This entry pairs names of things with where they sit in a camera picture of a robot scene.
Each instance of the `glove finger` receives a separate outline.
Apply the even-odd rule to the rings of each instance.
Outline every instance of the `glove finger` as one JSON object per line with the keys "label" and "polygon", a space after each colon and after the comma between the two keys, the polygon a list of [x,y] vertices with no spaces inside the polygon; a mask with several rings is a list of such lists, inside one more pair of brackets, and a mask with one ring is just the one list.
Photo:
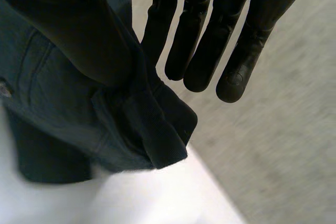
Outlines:
{"label": "glove finger", "polygon": [[196,48],[210,0],[185,0],[165,73],[171,80],[181,80]]}
{"label": "glove finger", "polygon": [[209,85],[245,2],[214,0],[209,24],[184,75],[189,90],[201,92]]}
{"label": "glove finger", "polygon": [[167,40],[177,7],[177,0],[153,0],[148,9],[148,20],[141,42],[144,52],[156,65]]}

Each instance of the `white floor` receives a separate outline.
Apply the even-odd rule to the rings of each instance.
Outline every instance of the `white floor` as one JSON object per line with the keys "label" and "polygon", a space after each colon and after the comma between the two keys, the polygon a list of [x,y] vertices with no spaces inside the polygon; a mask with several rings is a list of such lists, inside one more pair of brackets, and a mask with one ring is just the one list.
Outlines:
{"label": "white floor", "polygon": [[14,153],[0,106],[0,224],[243,224],[202,161],[108,176],[66,186],[41,186],[15,172]]}

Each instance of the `hand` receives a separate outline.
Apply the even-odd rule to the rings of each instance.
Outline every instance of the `hand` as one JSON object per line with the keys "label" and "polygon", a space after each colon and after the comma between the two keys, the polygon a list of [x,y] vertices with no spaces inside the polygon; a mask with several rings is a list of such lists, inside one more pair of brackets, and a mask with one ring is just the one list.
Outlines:
{"label": "hand", "polygon": [[[246,0],[214,0],[213,11],[195,51],[210,0],[184,0],[183,12],[165,65],[171,80],[194,92],[209,85]],[[295,0],[251,0],[236,47],[217,84],[217,96],[236,102],[243,95],[275,23]],[[166,42],[177,0],[153,0],[142,46],[155,65]]]}

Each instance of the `dark jeans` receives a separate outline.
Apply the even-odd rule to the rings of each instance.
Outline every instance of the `dark jeans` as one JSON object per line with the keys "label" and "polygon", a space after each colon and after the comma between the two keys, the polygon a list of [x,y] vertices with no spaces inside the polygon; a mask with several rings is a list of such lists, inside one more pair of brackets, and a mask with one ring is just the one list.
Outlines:
{"label": "dark jeans", "polygon": [[[131,29],[131,0],[108,2],[124,25]],[[22,50],[26,50],[29,57],[37,58],[38,55],[50,53],[46,50],[48,46],[50,47],[50,42],[43,35],[10,9],[4,0],[0,0],[0,76],[6,77],[9,85],[15,87],[15,72],[22,71],[22,68],[19,70],[22,60],[20,54],[24,53]],[[15,140],[17,167],[23,177],[31,182],[53,184],[91,179],[90,155],[28,122],[22,110],[25,107],[24,99],[21,97],[13,100],[4,98],[4,105],[7,107],[7,117]]]}

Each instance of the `gloved hand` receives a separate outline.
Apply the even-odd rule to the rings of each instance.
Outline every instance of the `gloved hand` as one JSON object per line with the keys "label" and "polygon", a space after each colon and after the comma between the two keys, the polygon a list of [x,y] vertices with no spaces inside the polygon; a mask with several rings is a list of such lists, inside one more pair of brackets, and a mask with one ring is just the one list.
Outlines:
{"label": "gloved hand", "polygon": [[[195,51],[210,0],[184,0],[183,12],[170,50],[165,73],[184,79],[194,92],[204,91],[215,72],[246,0],[214,0],[213,11]],[[243,95],[258,57],[275,23],[295,0],[251,0],[236,47],[217,84],[217,96],[236,102]],[[142,46],[156,64],[165,45],[177,0],[153,0]]]}

